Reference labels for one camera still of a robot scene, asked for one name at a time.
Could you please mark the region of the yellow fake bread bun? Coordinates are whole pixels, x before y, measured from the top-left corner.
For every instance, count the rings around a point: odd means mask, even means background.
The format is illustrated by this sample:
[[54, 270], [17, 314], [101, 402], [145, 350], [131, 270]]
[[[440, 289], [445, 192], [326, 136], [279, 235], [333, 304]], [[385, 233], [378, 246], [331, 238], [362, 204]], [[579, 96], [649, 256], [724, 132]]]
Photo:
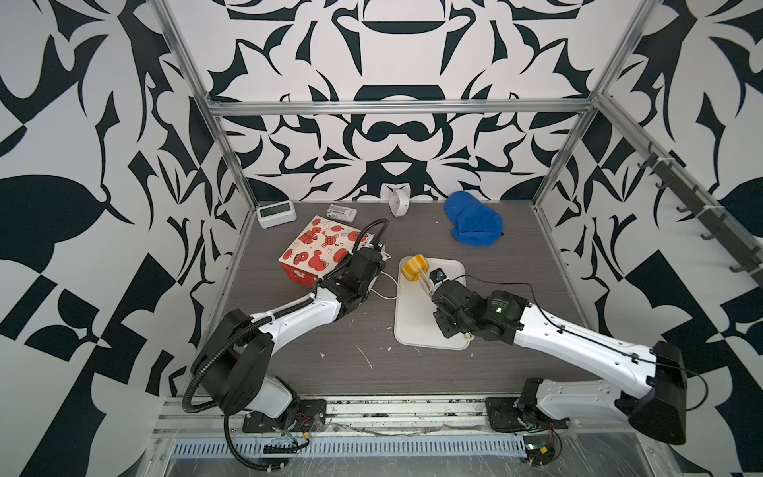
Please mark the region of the yellow fake bread bun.
[[413, 256], [401, 266], [401, 274], [411, 282], [419, 281], [423, 276], [427, 276], [429, 264], [422, 254]]

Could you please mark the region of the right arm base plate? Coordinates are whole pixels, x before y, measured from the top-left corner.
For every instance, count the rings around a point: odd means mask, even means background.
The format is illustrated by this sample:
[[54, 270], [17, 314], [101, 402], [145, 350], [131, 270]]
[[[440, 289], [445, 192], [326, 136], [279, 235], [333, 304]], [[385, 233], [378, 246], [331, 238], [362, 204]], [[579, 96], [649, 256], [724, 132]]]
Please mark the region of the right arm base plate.
[[520, 397], [485, 399], [490, 429], [502, 433], [542, 432], [568, 429], [568, 420], [557, 421], [541, 413], [535, 405], [523, 403]]

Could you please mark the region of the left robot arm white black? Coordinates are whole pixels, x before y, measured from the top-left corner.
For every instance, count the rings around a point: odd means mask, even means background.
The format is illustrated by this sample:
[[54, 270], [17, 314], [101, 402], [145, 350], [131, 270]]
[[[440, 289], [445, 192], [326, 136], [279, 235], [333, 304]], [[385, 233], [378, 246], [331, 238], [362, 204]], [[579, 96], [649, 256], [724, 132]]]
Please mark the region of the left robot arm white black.
[[254, 411], [290, 421], [298, 395], [267, 374], [270, 360], [298, 338], [355, 311], [384, 269], [383, 248], [365, 246], [345, 256], [300, 299], [262, 313], [236, 309], [226, 314], [191, 367], [183, 411], [216, 407], [226, 417]]

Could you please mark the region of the red white paper bag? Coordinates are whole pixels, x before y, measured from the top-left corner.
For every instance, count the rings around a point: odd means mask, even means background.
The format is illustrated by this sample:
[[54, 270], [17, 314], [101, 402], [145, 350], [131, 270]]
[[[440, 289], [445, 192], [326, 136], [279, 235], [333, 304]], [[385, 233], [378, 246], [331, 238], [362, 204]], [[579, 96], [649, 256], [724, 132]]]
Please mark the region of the red white paper bag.
[[[374, 232], [381, 226], [361, 236], [359, 229], [330, 219], [315, 216], [298, 237], [278, 258], [287, 277], [306, 288], [321, 285], [321, 279], [335, 270], [348, 254], [360, 248], [372, 248]], [[381, 238], [376, 250], [387, 261], [391, 256], [385, 250], [385, 239]]]

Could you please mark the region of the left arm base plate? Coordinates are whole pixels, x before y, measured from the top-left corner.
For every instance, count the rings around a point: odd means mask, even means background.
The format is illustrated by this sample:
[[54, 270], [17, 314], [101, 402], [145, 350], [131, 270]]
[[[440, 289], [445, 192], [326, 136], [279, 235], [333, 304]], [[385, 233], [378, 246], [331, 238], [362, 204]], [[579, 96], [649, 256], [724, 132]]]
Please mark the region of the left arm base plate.
[[249, 411], [244, 418], [242, 431], [244, 433], [266, 433], [288, 430], [302, 433], [313, 429], [321, 430], [325, 425], [327, 405], [325, 399], [298, 399], [279, 417], [268, 417], [258, 411]]

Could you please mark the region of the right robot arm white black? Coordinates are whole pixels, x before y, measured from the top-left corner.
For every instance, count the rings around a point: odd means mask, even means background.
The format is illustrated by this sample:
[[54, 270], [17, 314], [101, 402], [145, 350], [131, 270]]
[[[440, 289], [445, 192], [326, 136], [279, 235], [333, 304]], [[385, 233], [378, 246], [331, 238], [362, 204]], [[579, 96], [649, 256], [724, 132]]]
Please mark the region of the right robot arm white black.
[[534, 300], [505, 290], [482, 296], [455, 279], [436, 284], [430, 298], [446, 337], [470, 334], [504, 342], [595, 375], [592, 382], [532, 385], [532, 406], [548, 419], [618, 419], [657, 441], [686, 443], [689, 372], [677, 346], [620, 341], [556, 317]]

